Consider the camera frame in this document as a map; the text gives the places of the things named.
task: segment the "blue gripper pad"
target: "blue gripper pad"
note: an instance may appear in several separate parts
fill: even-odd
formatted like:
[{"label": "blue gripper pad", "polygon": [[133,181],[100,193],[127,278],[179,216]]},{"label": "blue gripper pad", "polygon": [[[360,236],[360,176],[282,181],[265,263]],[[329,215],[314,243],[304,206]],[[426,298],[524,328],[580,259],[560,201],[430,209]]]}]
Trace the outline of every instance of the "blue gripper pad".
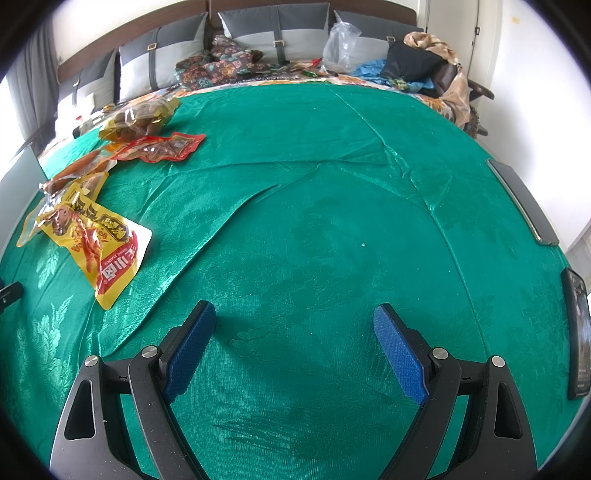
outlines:
[{"label": "blue gripper pad", "polygon": [[207,306],[168,362],[167,383],[162,391],[162,397],[167,404],[171,404],[178,395],[187,391],[215,328],[216,309],[213,304],[207,302]]},{"label": "blue gripper pad", "polygon": [[383,306],[374,311],[374,332],[402,391],[421,405],[428,396],[423,366]]}]

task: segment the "gray pillow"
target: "gray pillow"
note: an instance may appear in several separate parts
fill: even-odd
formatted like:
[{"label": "gray pillow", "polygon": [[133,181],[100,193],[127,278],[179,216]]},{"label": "gray pillow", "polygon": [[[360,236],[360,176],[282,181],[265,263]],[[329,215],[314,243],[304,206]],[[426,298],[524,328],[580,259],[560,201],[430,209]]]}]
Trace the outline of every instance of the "gray pillow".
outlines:
[{"label": "gray pillow", "polygon": [[219,13],[224,34],[249,50],[261,50],[262,63],[315,60],[329,38],[329,4],[287,4]]},{"label": "gray pillow", "polygon": [[155,28],[119,47],[122,102],[177,83],[174,66],[203,50],[207,13]]},{"label": "gray pillow", "polygon": [[115,101],[115,56],[109,52],[62,82],[58,92],[56,136],[65,138],[80,123],[81,114],[89,115]]},{"label": "gray pillow", "polygon": [[350,23],[361,30],[361,36],[351,52],[351,64],[355,67],[367,61],[385,60],[390,43],[404,41],[404,37],[410,32],[423,31],[415,25],[341,10],[335,10],[335,16],[338,22]]}]

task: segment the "black bag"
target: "black bag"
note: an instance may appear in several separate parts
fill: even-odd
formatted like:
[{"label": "black bag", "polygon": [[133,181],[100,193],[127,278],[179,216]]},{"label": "black bag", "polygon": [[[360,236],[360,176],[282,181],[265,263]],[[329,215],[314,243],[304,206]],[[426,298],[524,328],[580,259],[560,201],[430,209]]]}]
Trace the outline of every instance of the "black bag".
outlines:
[{"label": "black bag", "polygon": [[388,49],[386,65],[380,72],[384,78],[416,82],[431,76],[433,71],[447,63],[436,53],[412,48],[401,41],[394,42]]}]

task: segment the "pillow strap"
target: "pillow strap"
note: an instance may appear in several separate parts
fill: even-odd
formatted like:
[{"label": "pillow strap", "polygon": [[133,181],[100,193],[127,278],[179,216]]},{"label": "pillow strap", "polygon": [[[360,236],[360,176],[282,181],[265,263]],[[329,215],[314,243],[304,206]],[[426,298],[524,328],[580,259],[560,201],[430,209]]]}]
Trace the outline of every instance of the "pillow strap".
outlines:
[{"label": "pillow strap", "polygon": [[152,38],[148,45],[148,75],[150,76],[150,86],[152,91],[159,90],[158,82],[156,81],[156,48],[158,48],[158,32],[161,27],[152,30]]},{"label": "pillow strap", "polygon": [[72,90],[72,106],[76,106],[78,104],[78,86],[80,85],[80,77],[82,76],[82,70],[78,73],[78,80],[76,83],[72,85],[74,90]]},{"label": "pillow strap", "polygon": [[388,41],[388,46],[392,45],[392,43],[396,42],[396,37],[394,36],[394,28],[392,24],[388,21],[384,20],[384,27],[386,27],[386,40]]},{"label": "pillow strap", "polygon": [[277,63],[283,65],[286,63],[285,61],[285,50],[284,46],[285,43],[281,38],[281,25],[279,23],[279,7],[277,5],[273,5],[270,7],[271,9],[271,22],[273,23],[273,36],[275,37],[275,41],[273,42],[273,46],[277,50]]}]

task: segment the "yellow snack bag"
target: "yellow snack bag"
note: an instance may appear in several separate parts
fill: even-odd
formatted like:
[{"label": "yellow snack bag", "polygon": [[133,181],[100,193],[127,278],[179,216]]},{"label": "yellow snack bag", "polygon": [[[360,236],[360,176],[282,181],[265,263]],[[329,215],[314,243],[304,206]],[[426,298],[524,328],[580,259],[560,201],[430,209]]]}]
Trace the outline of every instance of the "yellow snack bag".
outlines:
[{"label": "yellow snack bag", "polygon": [[55,243],[68,249],[105,310],[139,270],[152,237],[146,227],[93,202],[77,183],[37,222]]},{"label": "yellow snack bag", "polygon": [[[108,176],[109,172],[107,171],[90,173],[82,178],[76,179],[76,182],[80,184],[82,193],[89,196],[90,199],[94,201],[98,197]],[[37,219],[46,212],[52,212],[55,205],[61,202],[61,198],[63,194],[67,192],[67,189],[68,187],[66,186],[53,195],[46,193],[45,196],[39,200],[37,206],[25,217],[25,221],[22,224],[21,236],[17,240],[17,247],[25,245],[37,234],[37,232],[40,231]]]}]

